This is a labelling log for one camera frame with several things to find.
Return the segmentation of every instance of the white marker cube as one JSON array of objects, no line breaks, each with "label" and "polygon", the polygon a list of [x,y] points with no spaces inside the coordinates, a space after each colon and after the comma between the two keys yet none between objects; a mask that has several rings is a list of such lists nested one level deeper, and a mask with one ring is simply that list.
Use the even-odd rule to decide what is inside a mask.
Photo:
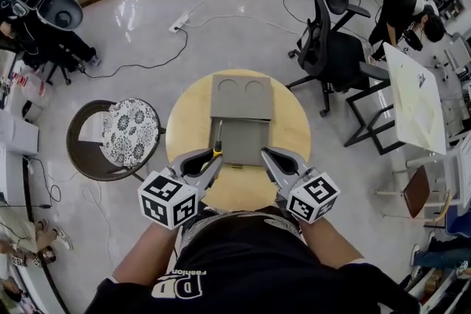
[{"label": "white marker cube", "polygon": [[153,171],[138,189],[141,212],[168,229],[194,217],[198,190]]},{"label": "white marker cube", "polygon": [[312,224],[332,209],[339,194],[340,190],[333,180],[327,173],[322,173],[290,192],[287,209]]}]

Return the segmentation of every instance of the black metal table leg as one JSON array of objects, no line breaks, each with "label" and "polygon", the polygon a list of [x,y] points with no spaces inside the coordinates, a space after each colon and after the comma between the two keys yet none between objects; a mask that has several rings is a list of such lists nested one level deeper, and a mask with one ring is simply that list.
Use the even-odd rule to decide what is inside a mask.
[{"label": "black metal table leg", "polygon": [[366,140],[368,138],[371,138],[373,140],[373,143],[376,146],[376,149],[378,150],[379,154],[382,156],[383,154],[389,153],[390,151],[393,151],[397,148],[400,148],[401,146],[404,145],[403,142],[397,141],[396,143],[393,143],[387,147],[383,147],[381,144],[378,135],[382,133],[383,131],[386,131],[387,129],[390,129],[394,127],[395,121],[390,121],[387,124],[384,124],[382,126],[379,126],[377,128],[374,128],[375,123],[378,121],[380,118],[381,114],[384,112],[391,110],[394,105],[389,105],[388,107],[385,107],[384,109],[379,110],[378,112],[375,113],[373,116],[372,120],[367,124],[366,121],[364,120],[363,116],[361,115],[360,111],[356,107],[355,101],[362,99],[366,96],[369,96],[370,94],[373,94],[375,92],[378,92],[379,90],[382,90],[384,88],[387,88],[388,86],[391,85],[391,82],[389,80],[385,80],[379,84],[374,85],[368,90],[363,90],[360,93],[355,94],[354,96],[351,96],[347,99],[347,103],[350,106],[350,108],[353,111],[353,114],[357,118],[360,127],[358,130],[356,130],[353,135],[347,140],[347,142],[344,144],[344,147],[352,146],[353,144],[360,143],[363,140]]}]

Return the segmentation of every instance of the power strip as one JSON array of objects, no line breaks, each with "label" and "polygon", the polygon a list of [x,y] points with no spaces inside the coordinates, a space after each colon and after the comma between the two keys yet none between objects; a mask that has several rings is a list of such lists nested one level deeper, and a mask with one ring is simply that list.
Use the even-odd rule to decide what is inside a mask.
[{"label": "power strip", "polygon": [[182,15],[170,26],[170,32],[176,33],[178,29],[182,29],[183,25],[188,21],[190,15],[187,12],[182,13]]}]

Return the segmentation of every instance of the black and white floral seat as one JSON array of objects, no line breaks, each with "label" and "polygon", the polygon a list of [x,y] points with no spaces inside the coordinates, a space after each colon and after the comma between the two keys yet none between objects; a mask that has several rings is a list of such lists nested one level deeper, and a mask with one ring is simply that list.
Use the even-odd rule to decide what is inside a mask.
[{"label": "black and white floral seat", "polygon": [[103,120],[103,152],[120,166],[132,168],[146,159],[159,141],[157,113],[141,99],[125,99],[110,107]]}]

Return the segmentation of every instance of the blue jeans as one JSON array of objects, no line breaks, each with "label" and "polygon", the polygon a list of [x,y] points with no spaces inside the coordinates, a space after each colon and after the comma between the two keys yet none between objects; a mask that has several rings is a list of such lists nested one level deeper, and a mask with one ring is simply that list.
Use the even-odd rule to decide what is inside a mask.
[{"label": "blue jeans", "polygon": [[471,262],[471,249],[449,251],[420,251],[415,254],[414,265],[430,268],[455,268],[465,260]]}]

